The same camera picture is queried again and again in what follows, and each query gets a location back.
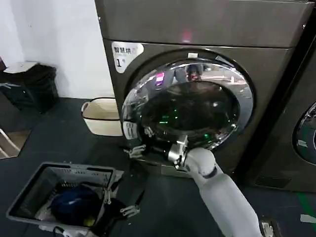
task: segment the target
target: white basket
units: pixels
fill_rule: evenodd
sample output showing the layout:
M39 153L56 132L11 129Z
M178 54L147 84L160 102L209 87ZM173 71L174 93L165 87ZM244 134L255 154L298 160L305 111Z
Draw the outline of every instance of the white basket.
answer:
M81 112L92 133L103 136L122 136L115 98L96 98L85 102Z

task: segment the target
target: gray floor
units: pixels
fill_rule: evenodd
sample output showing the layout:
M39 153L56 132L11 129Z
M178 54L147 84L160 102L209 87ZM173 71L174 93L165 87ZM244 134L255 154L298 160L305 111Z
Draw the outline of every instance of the gray floor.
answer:
M52 236L52 233L40 231L34 225L13 222L5 217L14 198L44 161L113 166L133 174L120 186L118 197L126 204L132 204L145 188L141 213L119 224L112 236L221 236L192 180L148 175L135 170L121 149L122 138L90 133L80 114L83 102L65 99L45 115L36 117L36 125L20 156L0 160L2 236ZM300 214L305 210L296 193L251 187L242 189L259 217L277 221L283 237L316 236L312 224L300 223ZM311 209L316 211L316 195L308 194L307 198Z

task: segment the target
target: label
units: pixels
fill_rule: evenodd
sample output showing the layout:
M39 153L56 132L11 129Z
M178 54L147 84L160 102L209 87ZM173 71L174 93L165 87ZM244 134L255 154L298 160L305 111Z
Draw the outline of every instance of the label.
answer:
M308 148L306 142L303 141L303 140L298 140L298 141L297 141L297 145L302 146L302 147L307 147L307 148Z
M137 124L134 122L123 122L123 131L127 140L138 138Z
M5 73L22 73L26 72L31 67L35 66L37 62L23 62L23 63L15 63L12 66L8 67L4 70Z
M141 43L112 42L112 53L115 69L118 73L124 73L128 65L144 52Z
M197 58L198 53L188 53L188 58Z

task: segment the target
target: front-load washing machine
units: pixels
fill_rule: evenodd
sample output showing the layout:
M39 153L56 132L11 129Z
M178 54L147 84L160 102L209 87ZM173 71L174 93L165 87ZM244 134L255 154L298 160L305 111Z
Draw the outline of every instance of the front-load washing machine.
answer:
M303 31L313 3L95 0L130 148L206 147L232 173ZM148 153L148 169L174 172Z
M289 64L289 70L295 64L299 70L290 87L285 88L286 93L280 97L275 95L279 106L275 105L277 103L269 106L268 114L260 123L261 128L256 131L254 140L263 141L260 146L252 146L252 150L246 152L247 160L242 161L252 162L250 169L245 173L238 168L238 173L246 174L244 179L247 183L258 187L316 192L315 22L316 10L299 42L300 50L293 54ZM296 56L301 52L304 60L297 61ZM269 123L270 118L274 118L272 124Z

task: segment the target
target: second washing machine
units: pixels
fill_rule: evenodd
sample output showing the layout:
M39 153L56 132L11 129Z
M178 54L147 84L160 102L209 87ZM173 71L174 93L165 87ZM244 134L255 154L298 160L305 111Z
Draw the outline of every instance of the second washing machine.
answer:
M313 3L95 0L122 128L131 148L212 149L231 174L303 31ZM181 175L160 157L148 169Z

